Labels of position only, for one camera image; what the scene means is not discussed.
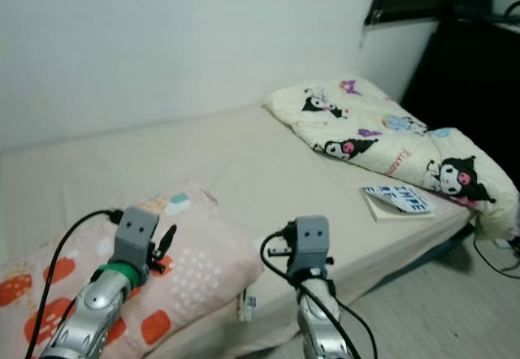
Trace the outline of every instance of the white bed sheet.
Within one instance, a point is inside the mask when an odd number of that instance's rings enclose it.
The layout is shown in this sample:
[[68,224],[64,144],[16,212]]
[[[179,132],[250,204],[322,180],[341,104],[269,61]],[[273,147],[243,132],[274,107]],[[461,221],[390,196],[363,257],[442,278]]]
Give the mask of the white bed sheet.
[[[205,184],[251,240],[298,215],[326,215],[336,259],[331,276],[347,302],[446,241],[472,216],[432,196],[438,205],[432,220],[376,223],[358,189],[396,180],[316,154],[253,107],[2,156],[0,262],[30,253],[83,214],[129,205],[184,180]],[[297,332],[293,290],[268,272],[255,290],[253,322],[238,323],[236,304],[229,304],[148,358],[234,357],[289,340]]]

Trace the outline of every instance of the pillow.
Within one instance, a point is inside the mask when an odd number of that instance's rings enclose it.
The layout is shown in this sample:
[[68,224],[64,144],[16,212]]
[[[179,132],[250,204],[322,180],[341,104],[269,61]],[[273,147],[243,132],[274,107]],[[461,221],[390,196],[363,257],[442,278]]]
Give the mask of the pillow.
[[[158,244],[166,230],[177,232],[161,275],[133,290],[112,327],[102,358],[140,358],[167,336],[234,300],[262,272],[257,251],[219,212],[217,201],[196,184],[137,204],[160,216]],[[88,221],[69,238],[58,259],[34,354],[53,335],[70,301],[112,255],[116,225]],[[0,267],[2,357],[22,357],[33,332],[48,265],[59,239]]]

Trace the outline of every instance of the small tag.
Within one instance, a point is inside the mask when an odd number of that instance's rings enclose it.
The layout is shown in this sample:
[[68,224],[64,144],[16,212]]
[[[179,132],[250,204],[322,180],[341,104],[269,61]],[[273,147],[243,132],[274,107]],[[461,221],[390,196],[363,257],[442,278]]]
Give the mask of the small tag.
[[189,201],[189,197],[185,192],[181,194],[174,195],[170,198],[164,212],[167,215],[175,215],[188,209],[191,206],[191,202]]
[[245,288],[238,297],[238,320],[240,322],[253,321],[253,311],[257,307],[257,297],[252,293],[251,287]]

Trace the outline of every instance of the orange spot pattern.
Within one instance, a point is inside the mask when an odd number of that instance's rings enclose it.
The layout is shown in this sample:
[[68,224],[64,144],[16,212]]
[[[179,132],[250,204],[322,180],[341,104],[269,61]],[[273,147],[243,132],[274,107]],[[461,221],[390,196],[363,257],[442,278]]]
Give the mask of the orange spot pattern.
[[168,315],[163,310],[151,314],[141,324],[141,334],[148,345],[163,337],[171,327]]
[[[41,343],[45,339],[50,339],[54,334],[56,328],[58,328],[59,321],[61,320],[65,309],[71,300],[68,298],[58,298],[55,301],[50,302],[43,311],[43,319],[41,320],[40,332],[36,344]],[[36,324],[37,312],[34,312],[31,318],[25,323],[24,333],[25,339],[29,343],[31,341],[31,335],[33,334],[34,324]]]
[[[62,257],[58,259],[56,262],[56,267],[54,268],[54,274],[52,275],[52,283],[59,282],[63,278],[68,277],[72,272],[76,269],[76,264],[73,259],[69,259],[67,257]],[[43,280],[47,280],[47,275],[49,274],[49,267],[45,268],[43,271]]]
[[0,307],[16,301],[33,285],[30,274],[17,275],[0,283]]
[[141,292],[141,288],[134,288],[131,292],[130,292],[130,295],[128,296],[128,300],[131,300],[134,296],[136,296],[137,294],[139,294]]
[[148,201],[139,203],[137,206],[143,210],[149,211],[150,213],[161,215],[166,208],[167,203],[167,195],[157,195]]
[[173,259],[169,256],[165,256],[160,262],[158,262],[158,264],[160,264],[161,266],[164,266],[166,269],[164,270],[164,272],[161,274],[160,272],[157,272],[156,270],[152,270],[151,273],[153,276],[164,276],[166,275],[168,272],[170,272],[171,270],[173,270],[171,267],[170,267],[170,264],[173,263]]
[[108,332],[108,336],[106,338],[106,345],[112,343],[114,340],[117,340],[119,337],[121,337],[123,333],[126,331],[126,329],[127,324],[121,317],[119,317],[117,322]]

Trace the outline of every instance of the book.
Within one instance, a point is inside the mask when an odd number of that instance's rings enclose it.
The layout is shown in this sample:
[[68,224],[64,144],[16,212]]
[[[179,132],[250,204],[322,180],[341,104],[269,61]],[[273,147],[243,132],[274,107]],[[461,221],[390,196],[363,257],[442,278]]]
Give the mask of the book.
[[376,222],[435,217],[435,205],[408,185],[366,186],[361,193]]

